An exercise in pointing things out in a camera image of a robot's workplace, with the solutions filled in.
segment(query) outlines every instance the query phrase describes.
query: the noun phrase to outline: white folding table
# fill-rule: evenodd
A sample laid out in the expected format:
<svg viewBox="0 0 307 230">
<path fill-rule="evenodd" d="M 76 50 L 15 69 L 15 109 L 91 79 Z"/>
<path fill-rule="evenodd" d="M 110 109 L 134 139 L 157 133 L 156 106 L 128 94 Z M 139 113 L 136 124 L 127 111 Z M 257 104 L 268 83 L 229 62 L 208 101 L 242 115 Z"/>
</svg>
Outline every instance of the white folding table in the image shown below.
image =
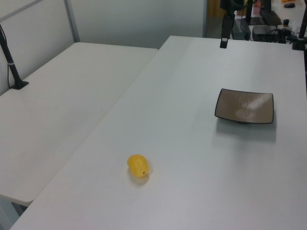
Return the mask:
<svg viewBox="0 0 307 230">
<path fill-rule="evenodd" d="M 305 229 L 303 52 L 219 44 L 170 37 L 12 230 Z M 221 88 L 273 93 L 274 123 L 216 118 Z"/>
<path fill-rule="evenodd" d="M 76 43 L 0 97 L 0 197 L 28 206 L 156 54 Z"/>
</svg>

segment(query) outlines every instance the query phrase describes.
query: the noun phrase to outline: square plate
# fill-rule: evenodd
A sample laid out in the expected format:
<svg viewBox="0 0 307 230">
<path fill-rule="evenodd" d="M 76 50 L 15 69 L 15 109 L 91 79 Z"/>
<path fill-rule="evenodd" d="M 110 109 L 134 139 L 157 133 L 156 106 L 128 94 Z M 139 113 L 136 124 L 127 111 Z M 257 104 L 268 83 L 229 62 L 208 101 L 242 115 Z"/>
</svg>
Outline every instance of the square plate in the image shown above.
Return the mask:
<svg viewBox="0 0 307 230">
<path fill-rule="evenodd" d="M 240 123 L 271 124 L 274 120 L 273 94 L 221 89 L 214 115 Z"/>
</svg>

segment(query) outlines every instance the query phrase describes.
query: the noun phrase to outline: yellow lemon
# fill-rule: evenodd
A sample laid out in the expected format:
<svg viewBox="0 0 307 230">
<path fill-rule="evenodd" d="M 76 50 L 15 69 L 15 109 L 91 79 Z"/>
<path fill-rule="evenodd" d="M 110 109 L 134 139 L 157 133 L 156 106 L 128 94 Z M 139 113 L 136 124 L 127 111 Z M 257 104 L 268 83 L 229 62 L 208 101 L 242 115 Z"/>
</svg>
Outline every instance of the yellow lemon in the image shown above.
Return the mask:
<svg viewBox="0 0 307 230">
<path fill-rule="evenodd" d="M 149 173 L 147 160 L 142 155 L 132 155 L 128 158 L 127 164 L 130 172 L 136 177 L 142 177 Z"/>
</svg>

